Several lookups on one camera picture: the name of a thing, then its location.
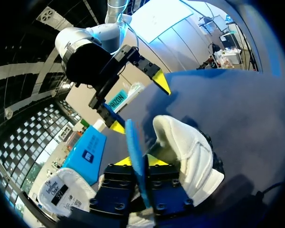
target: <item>glass wall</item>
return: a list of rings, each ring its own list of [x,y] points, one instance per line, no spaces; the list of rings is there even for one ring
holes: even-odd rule
[[[58,146],[58,133],[68,124],[53,104],[33,114],[0,147],[0,163],[12,181],[27,194],[43,164]],[[22,215],[24,205],[0,173],[0,186],[10,205]]]

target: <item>logo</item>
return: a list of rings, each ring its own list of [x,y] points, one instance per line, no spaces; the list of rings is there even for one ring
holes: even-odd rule
[[[84,153],[82,154],[82,157],[86,159],[89,163],[92,163],[94,159],[94,155],[89,153],[87,150],[84,151]]]
[[[48,194],[52,194],[53,196],[55,196],[56,192],[59,190],[58,187],[58,183],[55,181],[54,183],[52,183],[50,180],[46,182],[46,184],[48,186],[48,189],[46,190],[46,192]]]

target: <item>screw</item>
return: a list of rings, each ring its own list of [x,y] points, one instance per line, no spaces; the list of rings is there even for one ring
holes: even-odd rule
[[[115,206],[116,210],[123,210],[124,209],[124,204],[123,203],[117,203]]]
[[[154,187],[159,187],[162,185],[162,182],[161,181],[153,181],[153,186]]]
[[[193,204],[193,200],[192,199],[186,199],[185,201],[184,201],[184,204],[185,204],[185,206],[191,206],[192,204]]]
[[[128,185],[129,185],[129,183],[126,182],[126,181],[123,181],[123,182],[120,183],[120,186],[124,186],[125,187],[125,186],[128,186]]]
[[[108,183],[110,183],[110,180],[104,180],[103,181],[103,184],[108,184]]]
[[[179,183],[180,183],[180,181],[178,179],[173,179],[172,180],[172,184],[173,184],[174,187],[179,185]]]
[[[166,204],[164,203],[159,203],[156,205],[156,209],[159,213],[163,212],[164,210],[166,210]]]
[[[98,204],[98,201],[95,198],[90,199],[90,205],[96,206]]]

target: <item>blue box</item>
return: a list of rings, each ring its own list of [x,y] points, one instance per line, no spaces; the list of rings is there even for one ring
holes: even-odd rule
[[[66,158],[63,168],[78,172],[89,185],[98,181],[106,136],[89,126]]]

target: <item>table surface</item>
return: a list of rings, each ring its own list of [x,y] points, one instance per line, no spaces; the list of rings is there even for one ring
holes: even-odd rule
[[[172,94],[151,84],[120,113],[140,123],[147,147],[160,114],[200,128],[223,160],[225,179],[209,200],[224,210],[244,196],[285,179],[285,81],[242,70],[193,70],[166,74]],[[128,156],[125,136],[105,129],[100,173]],[[269,203],[278,188],[265,195]]]

